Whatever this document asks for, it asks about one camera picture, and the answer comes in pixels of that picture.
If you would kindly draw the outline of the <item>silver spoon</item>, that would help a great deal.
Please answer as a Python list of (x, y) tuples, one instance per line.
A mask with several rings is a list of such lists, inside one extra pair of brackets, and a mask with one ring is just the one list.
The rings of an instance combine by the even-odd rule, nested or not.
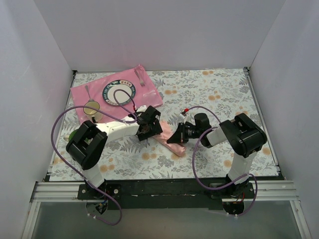
[(85, 85), (85, 90), (86, 90), (88, 97), (89, 97), (88, 102), (94, 102), (95, 100), (91, 97), (90, 92), (89, 92), (89, 88), (87, 85)]

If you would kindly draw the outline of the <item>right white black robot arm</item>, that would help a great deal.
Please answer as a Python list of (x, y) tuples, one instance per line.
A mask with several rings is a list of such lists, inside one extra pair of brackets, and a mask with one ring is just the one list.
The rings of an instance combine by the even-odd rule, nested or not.
[(167, 143), (184, 144), (190, 139), (197, 139), (196, 144), (211, 148), (228, 142), (234, 151), (234, 156), (223, 185), (205, 186), (196, 174), (194, 158), (192, 169), (197, 182), (211, 191), (213, 196), (239, 197), (248, 186), (253, 159), (267, 142), (266, 134), (244, 113), (235, 116), (233, 120), (221, 122), (218, 127), (211, 127), (205, 113), (196, 114), (194, 122), (195, 124), (188, 121), (179, 123), (176, 132)]

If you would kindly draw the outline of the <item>cream enamel mug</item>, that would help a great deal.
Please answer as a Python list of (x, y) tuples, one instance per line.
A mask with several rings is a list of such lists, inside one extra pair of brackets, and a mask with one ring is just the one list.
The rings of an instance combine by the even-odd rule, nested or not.
[(85, 104), (85, 108), (83, 109), (83, 112), (90, 121), (96, 123), (103, 118), (103, 114), (97, 111), (99, 109), (100, 109), (100, 105), (98, 102), (89, 101)]

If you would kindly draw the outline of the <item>green interior floral mug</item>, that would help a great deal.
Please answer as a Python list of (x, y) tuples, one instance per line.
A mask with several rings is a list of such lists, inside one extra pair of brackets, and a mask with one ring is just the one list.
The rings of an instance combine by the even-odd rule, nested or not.
[(66, 141), (66, 142), (69, 142), (73, 137), (74, 135), (76, 134), (77, 130), (74, 130), (72, 131), (69, 135), (65, 135), (63, 137), (63, 139)]

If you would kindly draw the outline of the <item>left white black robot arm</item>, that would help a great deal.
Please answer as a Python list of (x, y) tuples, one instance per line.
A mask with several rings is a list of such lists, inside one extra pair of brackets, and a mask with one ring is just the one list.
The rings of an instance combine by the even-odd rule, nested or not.
[(163, 132), (161, 113), (152, 106), (141, 106), (126, 117), (108, 123), (83, 122), (69, 139), (66, 151), (80, 166), (89, 193), (101, 199), (107, 192), (107, 182), (102, 176), (98, 162), (107, 143), (127, 136), (146, 140)]

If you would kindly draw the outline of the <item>pink floral placemat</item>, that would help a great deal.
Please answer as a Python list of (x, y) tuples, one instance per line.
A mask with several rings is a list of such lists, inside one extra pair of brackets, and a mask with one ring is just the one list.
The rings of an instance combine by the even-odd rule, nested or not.
[[(145, 86), (142, 87), (139, 84), (139, 79), (137, 78), (134, 72), (135, 69), (138, 70), (139, 74), (142, 76)], [(142, 65), (138, 65), (135, 68), (114, 73), (112, 75), (91, 81), (89, 83), (72, 87), (70, 90), (71, 90), (74, 105), (76, 106), (85, 105), (88, 102), (89, 97), (85, 90), (85, 85), (87, 85), (89, 88), (91, 97), (99, 103), (100, 110), (106, 112), (109, 115), (115, 116), (119, 119), (126, 117), (128, 115), (128, 112), (126, 112), (123, 108), (121, 108), (119, 105), (118, 106), (109, 105), (102, 98), (102, 91), (105, 88), (105, 86), (108, 83), (115, 80), (127, 80), (134, 84), (134, 86), (136, 87), (136, 95), (133, 98), (133, 100), (136, 103), (137, 108), (143, 105), (153, 106), (156, 108), (163, 104), (162, 98), (157, 88), (155, 87), (150, 77), (146, 73), (144, 67)], [(132, 102), (124, 106), (129, 110), (133, 109)]]

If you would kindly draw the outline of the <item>white plate dark rim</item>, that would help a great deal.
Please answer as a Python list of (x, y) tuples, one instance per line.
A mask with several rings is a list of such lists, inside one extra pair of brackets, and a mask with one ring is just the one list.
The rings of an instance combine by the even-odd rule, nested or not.
[(136, 95), (136, 87), (127, 80), (115, 80), (108, 83), (102, 91), (103, 100), (112, 106), (126, 105)]

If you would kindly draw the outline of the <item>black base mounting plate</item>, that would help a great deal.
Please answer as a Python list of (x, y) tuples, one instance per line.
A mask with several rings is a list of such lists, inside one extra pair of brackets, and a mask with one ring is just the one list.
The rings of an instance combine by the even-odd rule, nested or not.
[(229, 214), (244, 212), (244, 201), (256, 199), (252, 180), (226, 186), (223, 179), (206, 178), (200, 186), (195, 179), (110, 180), (93, 188), (80, 184), (78, 200), (97, 201), (100, 214), (107, 209), (209, 209)]

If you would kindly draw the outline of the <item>salmon pink satin napkin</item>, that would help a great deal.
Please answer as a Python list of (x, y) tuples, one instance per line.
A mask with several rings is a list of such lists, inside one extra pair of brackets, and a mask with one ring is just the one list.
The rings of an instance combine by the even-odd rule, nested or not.
[(168, 143), (168, 139), (173, 135), (173, 131), (170, 125), (165, 121), (160, 121), (162, 133), (153, 136), (155, 140), (161, 143), (163, 146), (168, 148), (171, 152), (179, 157), (183, 157), (186, 152), (186, 147), (176, 143)]

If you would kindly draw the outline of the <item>silver fork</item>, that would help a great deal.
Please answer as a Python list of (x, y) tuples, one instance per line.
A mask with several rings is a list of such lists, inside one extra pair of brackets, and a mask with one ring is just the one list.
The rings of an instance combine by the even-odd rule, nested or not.
[(145, 86), (144, 80), (143, 80), (142, 76), (139, 74), (138, 70), (135, 69), (134, 72), (135, 72), (137, 78), (139, 79), (139, 84), (142, 87)]

